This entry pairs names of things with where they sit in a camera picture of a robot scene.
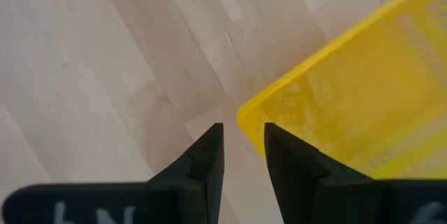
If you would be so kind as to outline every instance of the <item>light wood grain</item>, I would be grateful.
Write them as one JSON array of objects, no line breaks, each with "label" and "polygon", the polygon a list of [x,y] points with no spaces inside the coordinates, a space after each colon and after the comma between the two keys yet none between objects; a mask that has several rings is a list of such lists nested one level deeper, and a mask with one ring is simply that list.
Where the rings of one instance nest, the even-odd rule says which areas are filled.
[{"label": "light wood grain", "polygon": [[281,223],[237,108],[386,1],[0,0],[0,200],[147,180],[220,121],[220,223]]}]

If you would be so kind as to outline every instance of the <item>black plastic mount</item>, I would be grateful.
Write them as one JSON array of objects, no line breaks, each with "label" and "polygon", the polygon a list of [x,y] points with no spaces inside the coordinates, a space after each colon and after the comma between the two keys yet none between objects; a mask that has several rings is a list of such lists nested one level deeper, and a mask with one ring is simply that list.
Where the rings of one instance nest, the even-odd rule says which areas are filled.
[{"label": "black plastic mount", "polygon": [[272,123],[265,152],[285,224],[447,223],[447,181],[375,181]]},{"label": "black plastic mount", "polygon": [[3,204],[6,224],[217,224],[224,128],[213,125],[148,182],[54,184],[20,189]]}]

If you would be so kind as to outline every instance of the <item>wooden floor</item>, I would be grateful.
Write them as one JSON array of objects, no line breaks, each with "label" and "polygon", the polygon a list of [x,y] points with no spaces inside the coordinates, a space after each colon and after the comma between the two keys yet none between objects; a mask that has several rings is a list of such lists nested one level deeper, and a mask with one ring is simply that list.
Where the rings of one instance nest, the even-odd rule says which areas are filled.
[{"label": "wooden floor", "polygon": [[142,181],[224,122],[221,223],[280,223],[248,98],[387,0],[0,0],[0,200]]}]

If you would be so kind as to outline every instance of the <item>yellow plastic crate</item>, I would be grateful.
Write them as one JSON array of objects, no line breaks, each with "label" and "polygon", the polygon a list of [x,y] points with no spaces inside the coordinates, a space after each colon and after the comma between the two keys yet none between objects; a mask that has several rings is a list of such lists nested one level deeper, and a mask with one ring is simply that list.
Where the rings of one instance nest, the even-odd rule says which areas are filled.
[{"label": "yellow plastic crate", "polygon": [[243,105],[374,178],[447,177],[447,0],[394,0]]}]

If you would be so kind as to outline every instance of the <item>floor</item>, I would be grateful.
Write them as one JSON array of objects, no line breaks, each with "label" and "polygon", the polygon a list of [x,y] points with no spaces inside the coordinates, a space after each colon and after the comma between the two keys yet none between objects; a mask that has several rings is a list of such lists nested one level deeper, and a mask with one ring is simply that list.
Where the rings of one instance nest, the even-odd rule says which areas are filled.
[{"label": "floor", "polygon": [[220,223],[280,223],[236,110],[386,1],[0,0],[0,200],[147,180],[220,121]]}]

